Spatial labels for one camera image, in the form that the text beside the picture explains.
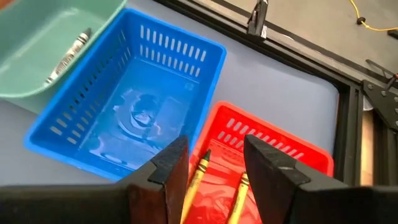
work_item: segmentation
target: gray floor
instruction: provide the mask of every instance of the gray floor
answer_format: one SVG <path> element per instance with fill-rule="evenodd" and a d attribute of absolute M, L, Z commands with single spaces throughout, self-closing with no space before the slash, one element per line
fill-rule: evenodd
<path fill-rule="evenodd" d="M 240 22 L 247 18 L 217 5 L 200 0 Z M 226 0 L 251 11 L 256 0 Z M 314 44 L 364 67 L 374 60 L 393 72 L 398 71 L 398 40 L 386 32 L 375 32 L 356 25 L 356 13 L 349 0 L 269 0 L 266 19 Z M 375 28 L 398 27 L 398 1 L 356 0 L 361 16 Z"/>

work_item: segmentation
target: blue plastic basket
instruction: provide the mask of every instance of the blue plastic basket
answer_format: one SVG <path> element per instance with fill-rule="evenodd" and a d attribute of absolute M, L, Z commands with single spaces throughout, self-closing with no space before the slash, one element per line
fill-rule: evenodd
<path fill-rule="evenodd" d="M 225 48 L 124 9 L 38 117 L 27 148 L 119 180 L 202 129 Z"/>

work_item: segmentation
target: red basket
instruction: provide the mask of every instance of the red basket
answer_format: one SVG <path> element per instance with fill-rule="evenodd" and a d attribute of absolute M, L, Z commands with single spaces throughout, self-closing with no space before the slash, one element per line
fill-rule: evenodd
<path fill-rule="evenodd" d="M 208 149 L 210 163 L 185 223 L 226 223 L 244 171 L 243 139 L 253 134 L 288 155 L 333 176 L 333 159 L 324 150 L 242 109 L 219 102 L 213 108 L 190 158 L 190 178 Z M 261 223 L 251 189 L 239 223 Z"/>

